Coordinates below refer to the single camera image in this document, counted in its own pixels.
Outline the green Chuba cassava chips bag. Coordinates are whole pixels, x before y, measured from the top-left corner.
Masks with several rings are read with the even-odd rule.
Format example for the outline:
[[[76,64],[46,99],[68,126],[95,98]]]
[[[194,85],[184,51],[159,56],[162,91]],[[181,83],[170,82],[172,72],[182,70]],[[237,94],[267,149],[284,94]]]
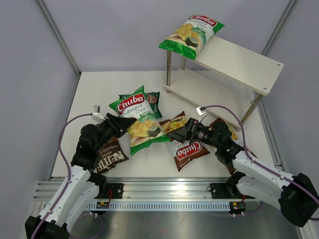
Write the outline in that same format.
[[[194,60],[199,52],[225,25],[205,15],[192,15],[159,44],[160,49]]]

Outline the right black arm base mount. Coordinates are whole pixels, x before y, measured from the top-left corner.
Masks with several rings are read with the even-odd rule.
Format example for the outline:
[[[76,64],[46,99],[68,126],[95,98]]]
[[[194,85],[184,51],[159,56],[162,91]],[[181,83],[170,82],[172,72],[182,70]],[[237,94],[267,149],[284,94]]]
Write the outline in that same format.
[[[207,190],[212,199],[242,199],[242,195],[236,190],[229,190],[226,183],[211,183]]]

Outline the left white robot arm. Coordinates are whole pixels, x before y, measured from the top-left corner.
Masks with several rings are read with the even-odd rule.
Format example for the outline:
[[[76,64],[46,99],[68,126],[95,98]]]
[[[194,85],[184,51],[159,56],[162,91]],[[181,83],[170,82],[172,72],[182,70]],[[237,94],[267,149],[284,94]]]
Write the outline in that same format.
[[[102,125],[87,124],[80,130],[75,154],[66,163],[67,176],[38,216],[29,216],[25,232],[29,239],[68,239],[75,222],[95,198],[110,195],[105,176],[95,173],[99,150],[113,137],[122,137],[136,118],[107,114]]]

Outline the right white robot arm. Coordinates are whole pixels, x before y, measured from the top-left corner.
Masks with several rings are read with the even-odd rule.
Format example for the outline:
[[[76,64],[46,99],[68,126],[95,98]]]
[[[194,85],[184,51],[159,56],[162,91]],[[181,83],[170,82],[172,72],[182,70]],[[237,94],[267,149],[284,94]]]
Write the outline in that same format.
[[[227,194],[250,196],[277,208],[293,225],[304,227],[319,208],[319,196],[310,178],[297,176],[271,167],[247,147],[232,140],[232,132],[224,121],[206,127],[193,118],[168,136],[179,142],[199,141],[216,149],[215,156],[235,174],[228,179]]]

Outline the dark green Real chips bag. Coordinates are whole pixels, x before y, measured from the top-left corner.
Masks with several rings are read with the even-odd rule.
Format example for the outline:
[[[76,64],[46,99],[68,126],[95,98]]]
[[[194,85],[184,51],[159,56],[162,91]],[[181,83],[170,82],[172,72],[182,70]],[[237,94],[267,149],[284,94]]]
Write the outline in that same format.
[[[148,103],[154,112],[155,117],[162,118],[162,114],[159,110],[160,92],[146,93],[146,96],[147,96]]]

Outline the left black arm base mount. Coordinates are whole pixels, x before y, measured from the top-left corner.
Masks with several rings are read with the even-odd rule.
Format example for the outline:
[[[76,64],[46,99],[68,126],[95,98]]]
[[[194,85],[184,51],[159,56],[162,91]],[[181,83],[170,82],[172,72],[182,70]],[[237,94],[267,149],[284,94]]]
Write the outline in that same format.
[[[123,183],[106,183],[99,187],[99,193],[95,199],[122,199]]]

